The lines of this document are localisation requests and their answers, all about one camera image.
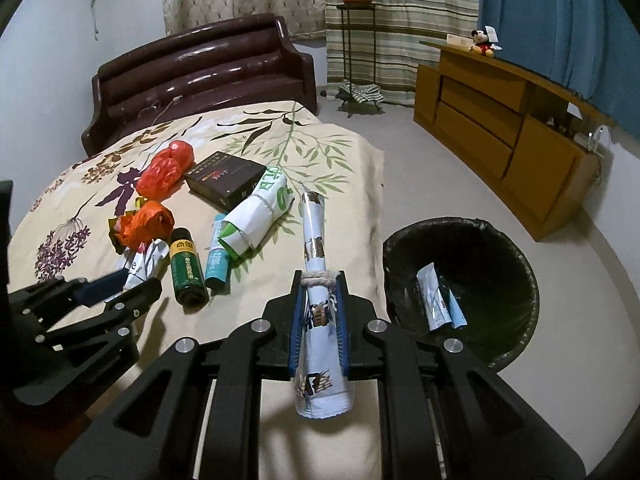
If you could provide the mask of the teal toothpaste box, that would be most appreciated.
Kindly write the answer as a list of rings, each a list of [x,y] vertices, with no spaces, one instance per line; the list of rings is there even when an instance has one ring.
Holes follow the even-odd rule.
[[[229,276],[230,257],[227,249],[219,241],[224,218],[225,214],[217,214],[215,217],[205,266],[205,285],[212,292],[224,289]]]

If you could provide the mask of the checkered cloth on stand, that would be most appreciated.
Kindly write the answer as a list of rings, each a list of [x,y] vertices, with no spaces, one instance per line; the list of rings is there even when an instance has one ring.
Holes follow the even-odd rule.
[[[337,96],[341,100],[351,100],[358,104],[378,104],[384,101],[381,88],[377,84],[354,84],[344,79],[338,86]]]

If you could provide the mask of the light blue package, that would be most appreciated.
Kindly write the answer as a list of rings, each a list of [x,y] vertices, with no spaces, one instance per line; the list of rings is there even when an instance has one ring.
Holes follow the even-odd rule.
[[[416,274],[428,329],[432,332],[449,324],[452,328],[468,325],[451,289],[439,278],[434,263],[424,266]]]

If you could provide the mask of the striped curtain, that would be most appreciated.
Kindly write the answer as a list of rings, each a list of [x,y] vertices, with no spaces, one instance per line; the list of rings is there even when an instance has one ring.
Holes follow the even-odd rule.
[[[340,12],[342,0],[326,0],[328,93],[343,76]],[[373,0],[378,12],[378,84],[384,101],[411,106],[420,65],[436,66],[448,34],[469,36],[476,29],[480,0]]]

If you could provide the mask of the paper wrapper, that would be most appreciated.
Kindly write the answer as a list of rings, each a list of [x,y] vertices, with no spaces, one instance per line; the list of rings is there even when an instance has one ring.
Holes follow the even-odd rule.
[[[300,284],[305,300],[295,372],[296,411],[305,418],[327,419],[349,412],[355,393],[341,364],[336,274],[326,268],[324,250],[324,197],[305,190],[302,204],[305,270]]]

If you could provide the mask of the blue curtain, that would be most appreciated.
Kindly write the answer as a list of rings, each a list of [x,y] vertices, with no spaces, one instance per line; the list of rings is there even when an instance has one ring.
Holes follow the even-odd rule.
[[[578,93],[639,136],[639,32],[617,0],[480,0],[501,58]]]

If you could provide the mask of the black cigarette box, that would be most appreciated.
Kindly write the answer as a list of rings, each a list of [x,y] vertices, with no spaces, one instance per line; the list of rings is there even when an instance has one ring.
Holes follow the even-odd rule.
[[[192,193],[229,212],[252,194],[265,171],[258,162],[218,151],[187,171],[184,178]]]

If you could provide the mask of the orange plastic bag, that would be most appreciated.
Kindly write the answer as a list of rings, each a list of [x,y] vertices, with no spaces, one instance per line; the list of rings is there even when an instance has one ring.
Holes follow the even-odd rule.
[[[134,252],[159,238],[167,240],[175,226],[171,211],[156,200],[148,200],[137,211],[126,211],[111,219],[110,240],[118,254],[126,248]]]

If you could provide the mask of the green white package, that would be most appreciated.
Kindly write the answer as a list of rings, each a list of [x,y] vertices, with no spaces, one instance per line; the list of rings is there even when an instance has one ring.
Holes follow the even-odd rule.
[[[232,259],[262,242],[274,222],[291,208],[294,193],[279,167],[268,167],[253,192],[221,221],[217,240]]]

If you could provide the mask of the mickey mouse plush toy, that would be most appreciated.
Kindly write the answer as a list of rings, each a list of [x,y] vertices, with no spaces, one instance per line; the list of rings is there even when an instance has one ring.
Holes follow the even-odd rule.
[[[495,53],[501,50],[498,45],[497,33],[493,27],[486,26],[485,28],[474,29],[471,35],[473,41],[472,46],[469,47],[471,53],[493,58]]]

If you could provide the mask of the red plastic bag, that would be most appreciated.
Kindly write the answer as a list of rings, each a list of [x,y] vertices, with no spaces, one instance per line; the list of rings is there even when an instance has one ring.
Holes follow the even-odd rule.
[[[166,200],[193,166],[192,146],[184,141],[172,141],[153,157],[149,167],[142,172],[136,190],[148,200]]]

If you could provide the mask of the brown wooden cabinet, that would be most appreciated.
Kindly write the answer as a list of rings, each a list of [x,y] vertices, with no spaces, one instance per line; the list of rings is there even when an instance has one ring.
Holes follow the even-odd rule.
[[[611,118],[523,67],[442,46],[416,70],[414,121],[494,192],[534,240],[573,219],[602,171],[588,132]]]

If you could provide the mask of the black round trash bin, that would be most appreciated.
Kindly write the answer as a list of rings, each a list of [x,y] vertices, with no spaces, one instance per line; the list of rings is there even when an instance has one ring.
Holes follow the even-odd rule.
[[[430,330],[418,273],[432,264],[442,299],[454,296],[466,322]],[[456,337],[500,372],[533,338],[540,295],[520,248],[488,221],[431,218],[395,232],[383,244],[386,312],[413,339],[434,344]]]

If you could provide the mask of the small box on cabinet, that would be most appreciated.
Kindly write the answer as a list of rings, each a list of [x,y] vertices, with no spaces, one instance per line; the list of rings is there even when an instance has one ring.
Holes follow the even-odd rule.
[[[469,50],[469,48],[474,46],[474,41],[470,37],[448,34],[446,37],[446,45],[457,49]]]

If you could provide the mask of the green bottle black cap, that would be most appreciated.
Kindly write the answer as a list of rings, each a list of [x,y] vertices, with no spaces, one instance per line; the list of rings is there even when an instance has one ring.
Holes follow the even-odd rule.
[[[200,257],[188,229],[175,228],[171,232],[169,257],[172,287],[178,304],[189,309],[203,307],[209,296]]]

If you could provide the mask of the dark brown leather sofa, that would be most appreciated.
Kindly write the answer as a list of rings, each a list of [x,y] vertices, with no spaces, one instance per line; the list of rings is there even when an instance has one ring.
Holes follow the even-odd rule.
[[[99,67],[92,96],[81,135],[90,156],[140,129],[210,110],[276,101],[318,110],[314,60],[272,13],[209,23],[126,52]]]

